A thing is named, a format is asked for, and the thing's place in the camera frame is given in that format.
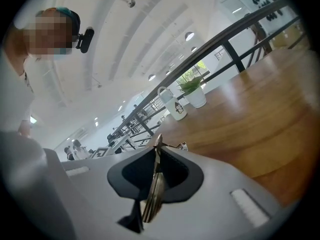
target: metal railing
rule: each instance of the metal railing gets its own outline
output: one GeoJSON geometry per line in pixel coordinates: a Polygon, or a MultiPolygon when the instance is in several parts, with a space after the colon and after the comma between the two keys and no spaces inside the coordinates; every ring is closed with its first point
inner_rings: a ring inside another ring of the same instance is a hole
{"type": "MultiPolygon", "coordinates": [[[[269,14],[283,8],[286,6],[290,6],[288,0],[278,0],[273,3],[270,3],[255,12],[252,12],[245,16],[244,18],[238,20],[234,24],[227,27],[225,30],[214,36],[212,39],[210,39],[208,42],[206,42],[202,47],[197,49],[194,53],[191,54],[186,60],[184,60],[174,71],[172,71],[154,90],[152,90],[149,95],[132,111],[132,113],[123,121],[123,123],[118,127],[118,129],[113,133],[113,135],[119,135],[120,129],[127,128],[127,124],[129,122],[135,122],[134,127],[139,127],[139,130],[134,134],[129,134],[131,137],[136,137],[141,134],[146,134],[147,136],[145,138],[136,140],[135,142],[144,142],[149,140],[153,135],[156,128],[158,128],[161,124],[161,122],[157,122],[156,125],[153,125],[151,127],[147,126],[147,122],[152,119],[154,116],[158,115],[159,113],[163,112],[166,107],[164,106],[163,102],[158,97],[158,88],[159,87],[168,87],[170,84],[172,84],[176,79],[178,79],[180,76],[182,76],[183,73],[185,73],[187,70],[192,68],[194,65],[197,64],[200,60],[202,60],[204,57],[206,57],[208,54],[213,52],[218,47],[222,46],[224,51],[228,53],[228,55],[231,58],[231,62],[229,62],[227,65],[223,66],[221,69],[216,71],[215,73],[211,74],[207,78],[204,78],[201,82],[201,85],[207,83],[208,81],[212,80],[216,76],[220,75],[227,69],[229,69],[232,66],[236,66],[239,73],[244,71],[246,68],[242,63],[242,59],[246,58],[247,56],[250,56],[249,63],[247,65],[247,68],[251,65],[254,53],[256,50],[258,50],[258,54],[256,57],[255,62],[257,62],[261,56],[261,51],[264,49],[263,57],[266,55],[265,46],[269,46],[269,41],[279,35],[282,31],[287,29],[289,26],[291,26],[293,23],[297,22],[300,17],[297,16],[296,18],[292,19],[290,22],[285,24],[284,26],[280,27],[278,30],[276,30],[274,33],[270,34],[263,40],[260,40],[258,42],[258,38],[256,35],[253,47],[247,50],[245,53],[238,55],[235,51],[234,47],[231,45],[229,40],[233,38],[235,35],[239,34],[243,30],[250,28],[252,25],[256,24],[261,19],[265,18],[269,14]]],[[[298,44],[304,37],[305,33],[302,33],[301,36],[293,43],[291,44],[288,49],[292,49],[296,44],[298,44]]],[[[179,97],[177,97],[178,100],[182,99],[184,97],[184,94],[181,94],[179,97]]],[[[127,129],[124,131],[125,133],[129,133],[130,129],[127,129]]]]}

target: light fixture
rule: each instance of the light fixture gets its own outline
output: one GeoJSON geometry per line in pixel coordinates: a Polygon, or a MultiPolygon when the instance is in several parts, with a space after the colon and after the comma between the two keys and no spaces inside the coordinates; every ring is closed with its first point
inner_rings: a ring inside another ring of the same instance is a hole
{"type": "Polygon", "coordinates": [[[34,119],[32,116],[30,116],[30,123],[31,124],[35,124],[37,122],[36,119],[34,119]]]}
{"type": "Polygon", "coordinates": [[[187,32],[186,34],[185,34],[185,40],[186,41],[189,41],[191,38],[193,38],[194,37],[194,35],[195,35],[195,33],[193,33],[193,32],[187,32]]]}
{"type": "Polygon", "coordinates": [[[149,81],[153,80],[156,76],[154,74],[149,75],[148,79],[149,81]]]}
{"type": "Polygon", "coordinates": [[[239,12],[241,9],[242,9],[242,7],[240,7],[239,9],[234,10],[232,13],[234,14],[236,12],[239,12]]]}

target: wooden surface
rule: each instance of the wooden surface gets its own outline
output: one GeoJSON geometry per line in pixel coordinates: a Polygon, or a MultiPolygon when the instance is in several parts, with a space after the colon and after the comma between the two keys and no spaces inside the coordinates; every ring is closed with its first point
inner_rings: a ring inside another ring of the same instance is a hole
{"type": "Polygon", "coordinates": [[[320,80],[315,53],[275,50],[206,94],[207,104],[168,115],[147,146],[163,134],[171,145],[227,162],[268,189],[283,205],[301,198],[320,152],[320,80]]]}

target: white ceiling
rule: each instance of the white ceiling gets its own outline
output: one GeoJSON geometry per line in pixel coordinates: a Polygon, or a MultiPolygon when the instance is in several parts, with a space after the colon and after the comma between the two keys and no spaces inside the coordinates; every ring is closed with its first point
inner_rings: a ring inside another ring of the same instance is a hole
{"type": "Polygon", "coordinates": [[[24,15],[65,6],[77,12],[80,32],[95,30],[86,54],[74,50],[59,61],[29,60],[25,67],[36,99],[31,131],[43,146],[55,148],[95,117],[108,121],[123,100],[154,85],[160,74],[192,46],[201,46],[210,32],[214,0],[30,0],[24,15]],[[185,41],[185,33],[195,37],[185,41]]]}

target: black railing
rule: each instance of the black railing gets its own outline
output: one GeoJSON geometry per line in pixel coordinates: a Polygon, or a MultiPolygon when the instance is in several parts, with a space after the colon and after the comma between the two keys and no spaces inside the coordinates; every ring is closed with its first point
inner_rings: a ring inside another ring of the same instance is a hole
{"type": "MultiPolygon", "coordinates": [[[[163,112],[166,107],[164,106],[163,102],[158,97],[158,88],[159,87],[168,87],[170,84],[172,84],[175,80],[177,80],[180,76],[182,76],[187,70],[191,69],[193,66],[195,66],[200,60],[202,60],[204,57],[206,57],[208,54],[213,52],[218,47],[223,47],[224,50],[228,53],[228,55],[231,58],[231,62],[229,62],[227,65],[220,68],[215,73],[211,74],[207,78],[204,78],[201,82],[201,85],[207,83],[208,81],[212,80],[216,76],[220,75],[227,69],[229,69],[232,66],[236,66],[239,73],[244,71],[246,68],[242,63],[242,59],[246,58],[247,56],[250,56],[249,63],[247,67],[249,67],[252,63],[253,56],[256,50],[258,50],[258,54],[256,57],[255,62],[257,62],[260,59],[261,51],[264,49],[263,56],[267,53],[265,47],[269,45],[269,41],[279,35],[282,31],[287,29],[289,26],[291,26],[293,23],[298,21],[300,17],[296,17],[292,19],[290,22],[285,24],[284,26],[280,27],[278,30],[276,30],[274,33],[270,34],[263,40],[258,41],[257,34],[255,37],[255,41],[253,44],[253,47],[250,48],[245,53],[238,55],[233,46],[230,44],[229,40],[233,38],[235,35],[239,34],[243,30],[251,27],[252,25],[256,25],[258,21],[265,18],[269,14],[283,8],[289,6],[288,0],[278,0],[273,3],[270,3],[260,9],[258,9],[255,12],[252,12],[245,16],[244,18],[238,20],[234,24],[227,27],[225,30],[214,36],[212,39],[210,39],[208,42],[206,42],[202,47],[197,49],[194,53],[192,53],[191,56],[189,56],[186,60],[184,60],[174,71],[172,71],[154,90],[152,90],[149,95],[132,111],[132,113],[123,121],[123,123],[118,127],[118,129],[113,133],[113,135],[119,135],[120,131],[129,133],[131,130],[127,129],[123,131],[122,129],[127,128],[127,124],[129,122],[135,122],[134,127],[137,129],[137,132],[134,134],[129,134],[131,137],[136,137],[141,134],[147,133],[148,136],[146,138],[136,140],[135,142],[145,141],[147,139],[150,139],[154,134],[154,129],[160,126],[160,121],[157,122],[157,125],[154,125],[152,127],[147,126],[147,122],[152,119],[157,114],[163,112]]],[[[305,33],[302,33],[301,36],[293,43],[291,44],[288,49],[292,49],[296,44],[298,44],[304,37],[305,33]]],[[[182,99],[184,97],[183,94],[181,94],[179,97],[177,97],[178,100],[182,99]]]]}

